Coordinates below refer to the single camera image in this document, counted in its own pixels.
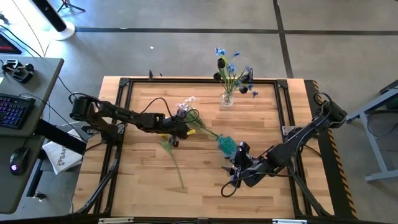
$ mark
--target glass vase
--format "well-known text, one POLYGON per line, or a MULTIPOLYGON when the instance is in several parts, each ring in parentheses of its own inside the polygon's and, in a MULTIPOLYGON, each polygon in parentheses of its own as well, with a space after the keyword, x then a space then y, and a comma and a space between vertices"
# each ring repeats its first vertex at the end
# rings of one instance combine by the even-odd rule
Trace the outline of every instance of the glass vase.
POLYGON ((233 104, 234 104, 234 93, 224 92, 224 94, 221 96, 221 105, 225 107, 230 107, 233 104))

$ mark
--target wooden table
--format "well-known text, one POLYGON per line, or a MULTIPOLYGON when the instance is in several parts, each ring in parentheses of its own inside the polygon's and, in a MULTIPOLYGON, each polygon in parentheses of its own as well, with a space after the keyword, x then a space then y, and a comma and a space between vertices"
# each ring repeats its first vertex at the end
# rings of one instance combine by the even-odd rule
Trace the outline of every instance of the wooden table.
MULTIPOLYGON (((99 94, 101 100, 115 102, 119 79, 104 77, 99 94)), ((304 81, 287 81, 296 125, 304 126, 312 118, 304 81)), ((220 106, 223 93, 220 84, 136 83, 130 109, 140 112, 154 98, 162 96, 174 113, 177 103, 195 96, 194 107, 209 128, 215 133, 231 136, 236 143, 246 141, 251 146, 251 155, 257 156, 281 143, 282 137, 272 85, 256 85, 255 89, 259 92, 255 99, 249 93, 236 93, 234 105, 223 108, 220 106)), ((147 112, 167 114, 163 101, 153 103, 147 112)), ((214 139, 199 133, 180 141, 179 147, 173 149, 185 185, 182 188, 173 160, 159 140, 160 136, 144 133, 134 125, 126 128, 112 217, 294 217, 288 178, 265 177, 253 188, 243 184, 234 196, 223 198, 220 189, 229 181, 229 175, 220 167, 231 164, 224 159, 214 139)), ((93 137, 88 147, 99 141, 100 136, 93 137)), ((318 150, 316 140, 307 144, 318 150)), ((105 147, 94 147, 85 155, 73 198, 76 209, 88 200, 98 185, 105 147)), ((308 188, 325 210, 333 213, 322 159, 315 152, 304 149, 302 160, 308 188)), ((232 187, 227 187, 226 194, 230 190, 232 187)), ((303 210, 301 192, 298 195, 303 210)))

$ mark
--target gray floor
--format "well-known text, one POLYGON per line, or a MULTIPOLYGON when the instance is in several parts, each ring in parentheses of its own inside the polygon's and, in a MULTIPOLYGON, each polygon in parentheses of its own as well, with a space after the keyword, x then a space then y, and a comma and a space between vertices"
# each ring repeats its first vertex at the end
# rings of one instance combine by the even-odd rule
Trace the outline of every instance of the gray floor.
MULTIPOLYGON (((55 7, 60 3, 51 2, 55 7)), ((81 27, 277 28, 272 0, 72 3, 87 12, 66 9, 60 14, 81 27)), ((279 0, 279 5, 285 29, 398 30, 398 2, 394 0, 279 0)), ((316 80, 320 89, 347 112, 376 97, 382 87, 398 77, 396 35, 287 35, 286 38, 294 77, 316 80)), ((32 39, 24 40, 35 45, 32 39)), ((78 32, 65 42, 52 41, 47 56, 65 59, 60 76, 72 91, 98 95, 104 75, 147 75, 151 69, 170 76, 210 76, 216 68, 214 48, 217 46, 229 52, 242 52, 238 65, 249 63, 257 77, 286 77, 277 34, 78 32)), ((57 83, 50 101, 70 120, 66 95, 57 83)), ((51 122, 64 123, 55 113, 51 122)), ((365 182, 364 176, 378 172, 379 168, 361 123, 355 121, 333 133, 360 219, 396 223, 398 178, 365 182)), ((39 190, 49 195, 49 199, 40 203, 24 197, 16 213, 0 215, 0 219, 66 214, 77 176, 77 173, 45 174, 39 190)))

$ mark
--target keyboard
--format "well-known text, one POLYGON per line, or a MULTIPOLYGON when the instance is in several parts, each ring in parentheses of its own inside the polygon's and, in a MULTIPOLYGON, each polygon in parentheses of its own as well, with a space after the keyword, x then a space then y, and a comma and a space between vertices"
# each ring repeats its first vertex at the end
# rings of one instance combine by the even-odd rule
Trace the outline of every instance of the keyboard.
POLYGON ((0 93, 0 127, 21 129, 35 99, 0 93))

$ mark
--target paper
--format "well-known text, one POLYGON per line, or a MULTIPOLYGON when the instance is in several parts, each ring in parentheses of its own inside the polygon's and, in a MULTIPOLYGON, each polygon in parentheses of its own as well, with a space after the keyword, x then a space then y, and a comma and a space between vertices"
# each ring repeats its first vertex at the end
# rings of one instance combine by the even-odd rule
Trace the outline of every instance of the paper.
MULTIPOLYGON (((68 132, 74 138, 81 140, 78 133, 73 129, 68 132)), ((43 149, 47 154, 55 174, 59 174, 71 167, 81 164, 82 155, 75 153, 55 142, 49 142, 43 145, 43 149)))

